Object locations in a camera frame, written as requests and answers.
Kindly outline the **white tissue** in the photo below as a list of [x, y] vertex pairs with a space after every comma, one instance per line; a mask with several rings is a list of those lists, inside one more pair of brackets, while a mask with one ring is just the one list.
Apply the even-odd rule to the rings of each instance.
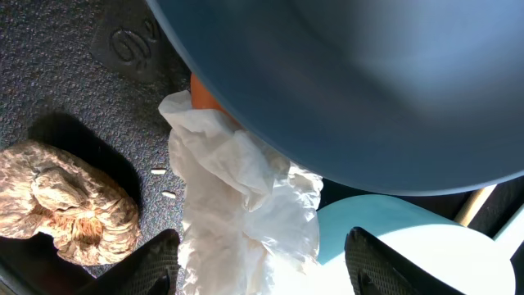
[[312, 294], [323, 180], [188, 91], [159, 106], [185, 183], [178, 261], [185, 294]]

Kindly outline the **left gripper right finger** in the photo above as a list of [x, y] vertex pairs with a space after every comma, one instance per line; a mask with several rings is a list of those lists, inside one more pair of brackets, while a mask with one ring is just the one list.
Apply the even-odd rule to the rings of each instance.
[[361, 227], [346, 235], [345, 262], [356, 295], [462, 295]]

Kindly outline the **orange carrot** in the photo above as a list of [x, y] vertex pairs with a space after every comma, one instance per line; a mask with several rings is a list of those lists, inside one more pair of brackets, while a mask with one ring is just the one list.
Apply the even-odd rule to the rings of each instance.
[[197, 78], [197, 76], [194, 73], [191, 73], [190, 77], [190, 92], [192, 95], [192, 107], [194, 109], [213, 109], [221, 111], [236, 125], [240, 126], [240, 124], [222, 108], [222, 106], [218, 103], [215, 97], [210, 93], [210, 91], [204, 86], [204, 84]]

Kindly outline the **light blue rice bowl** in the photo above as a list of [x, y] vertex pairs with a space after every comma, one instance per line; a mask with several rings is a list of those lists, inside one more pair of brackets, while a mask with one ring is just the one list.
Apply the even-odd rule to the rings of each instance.
[[492, 238], [397, 197], [348, 197], [318, 211], [319, 265], [285, 294], [355, 294], [345, 262], [346, 235], [361, 227], [462, 294], [514, 294], [513, 266]]

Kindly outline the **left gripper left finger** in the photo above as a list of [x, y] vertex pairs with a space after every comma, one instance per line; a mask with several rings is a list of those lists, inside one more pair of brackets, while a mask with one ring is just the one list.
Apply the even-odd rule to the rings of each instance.
[[81, 295], [173, 295], [178, 278], [178, 245], [174, 229], [166, 229], [110, 270], [82, 287]]

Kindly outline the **dried brown mushroom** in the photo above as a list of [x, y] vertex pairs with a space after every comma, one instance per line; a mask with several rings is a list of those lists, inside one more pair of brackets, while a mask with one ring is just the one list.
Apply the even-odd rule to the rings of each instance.
[[129, 256], [140, 229], [136, 202], [105, 172], [36, 141], [1, 152], [1, 235], [52, 237], [60, 258], [81, 266]]

